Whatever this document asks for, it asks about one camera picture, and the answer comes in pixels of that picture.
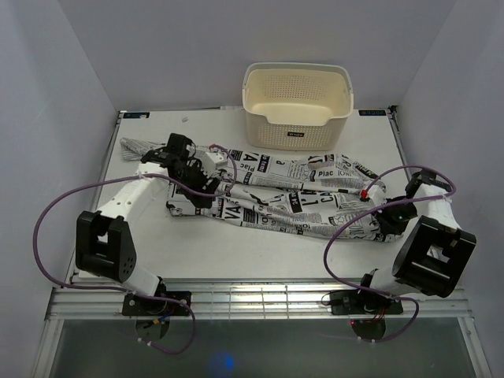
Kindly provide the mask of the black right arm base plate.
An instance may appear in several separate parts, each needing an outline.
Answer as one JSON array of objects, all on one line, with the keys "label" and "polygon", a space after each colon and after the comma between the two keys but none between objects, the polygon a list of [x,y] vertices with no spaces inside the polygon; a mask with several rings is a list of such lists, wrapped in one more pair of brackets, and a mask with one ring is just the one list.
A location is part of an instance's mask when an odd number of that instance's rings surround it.
[{"label": "black right arm base plate", "polygon": [[340,290],[329,294],[332,315],[403,314],[401,302],[368,291]]}]

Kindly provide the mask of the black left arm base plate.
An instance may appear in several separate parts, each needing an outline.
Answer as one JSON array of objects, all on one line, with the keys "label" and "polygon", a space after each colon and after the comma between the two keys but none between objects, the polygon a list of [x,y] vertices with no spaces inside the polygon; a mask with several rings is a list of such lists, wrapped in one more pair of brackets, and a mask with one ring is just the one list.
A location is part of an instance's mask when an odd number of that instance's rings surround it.
[{"label": "black left arm base plate", "polygon": [[185,317],[189,315],[186,306],[191,306],[191,296],[190,291],[162,292],[162,298],[170,298],[170,301],[166,302],[165,300],[126,294],[120,313],[126,317]]}]

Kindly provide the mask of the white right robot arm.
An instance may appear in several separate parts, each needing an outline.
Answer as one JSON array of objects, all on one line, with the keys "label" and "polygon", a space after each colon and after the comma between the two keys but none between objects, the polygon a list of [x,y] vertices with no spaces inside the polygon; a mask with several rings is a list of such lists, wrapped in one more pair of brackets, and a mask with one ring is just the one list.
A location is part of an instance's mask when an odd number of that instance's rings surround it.
[{"label": "white right robot arm", "polygon": [[423,168],[412,175],[403,196],[385,198],[377,182],[363,191],[361,198],[375,206],[391,204],[373,214],[382,235],[400,236],[411,220],[417,223],[390,268],[374,269],[362,277],[364,287],[355,294],[360,310],[373,313],[381,307],[382,291],[394,297],[451,295],[476,247],[476,237],[463,231],[454,218],[448,198],[453,189]]}]

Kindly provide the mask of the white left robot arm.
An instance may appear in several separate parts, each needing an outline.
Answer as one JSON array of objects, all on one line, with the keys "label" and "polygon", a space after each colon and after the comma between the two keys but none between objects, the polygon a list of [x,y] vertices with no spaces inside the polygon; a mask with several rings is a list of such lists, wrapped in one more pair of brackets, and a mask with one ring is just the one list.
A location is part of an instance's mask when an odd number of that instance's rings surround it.
[{"label": "white left robot arm", "polygon": [[210,146],[198,152],[188,137],[172,133],[168,142],[140,159],[135,175],[123,178],[123,187],[95,212],[82,212],[76,221],[76,267],[119,283],[141,294],[139,304],[149,314],[167,305],[158,290],[161,278],[137,262],[131,226],[154,197],[169,184],[199,209],[210,208],[220,189],[219,170],[232,163],[226,150]]}]

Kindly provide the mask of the newspaper print trousers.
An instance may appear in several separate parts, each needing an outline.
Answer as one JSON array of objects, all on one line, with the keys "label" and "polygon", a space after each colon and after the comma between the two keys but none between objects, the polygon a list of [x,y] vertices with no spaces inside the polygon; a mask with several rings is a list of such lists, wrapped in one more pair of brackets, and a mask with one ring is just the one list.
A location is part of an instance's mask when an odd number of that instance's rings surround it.
[{"label": "newspaper print trousers", "polygon": [[226,193],[211,208],[195,208],[174,184],[166,207],[173,217],[204,216],[244,228],[330,239],[391,242],[383,236],[360,193],[376,174],[344,154],[310,155],[287,160],[243,150],[231,150],[232,163],[217,173]]}]

